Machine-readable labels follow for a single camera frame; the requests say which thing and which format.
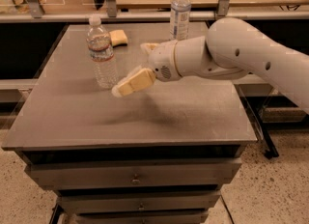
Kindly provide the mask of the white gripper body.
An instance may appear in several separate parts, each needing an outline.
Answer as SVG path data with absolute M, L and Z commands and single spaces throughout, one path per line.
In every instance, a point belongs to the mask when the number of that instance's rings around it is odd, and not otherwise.
M 175 63 L 175 49 L 177 41 L 158 44 L 150 53 L 148 63 L 156 78 L 162 82 L 177 81 L 181 75 Z

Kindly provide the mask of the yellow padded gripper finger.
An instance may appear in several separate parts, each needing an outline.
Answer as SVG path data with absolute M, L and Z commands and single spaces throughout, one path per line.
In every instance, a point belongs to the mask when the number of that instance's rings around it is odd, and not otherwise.
M 155 80 L 155 73 L 151 69 L 137 67 L 112 88 L 112 94 L 116 98 L 128 96 L 151 87 Z
M 150 55 L 157 47 L 157 43 L 141 43 L 140 47 L 146 55 Z

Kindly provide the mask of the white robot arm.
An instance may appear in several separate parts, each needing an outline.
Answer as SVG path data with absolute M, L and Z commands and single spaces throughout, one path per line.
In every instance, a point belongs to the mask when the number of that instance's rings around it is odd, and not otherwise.
M 146 67 L 137 67 L 112 88 L 121 98 L 187 76 L 240 79 L 253 73 L 309 113 L 309 56 L 290 49 L 237 18 L 221 18 L 207 34 L 182 41 L 143 43 Z

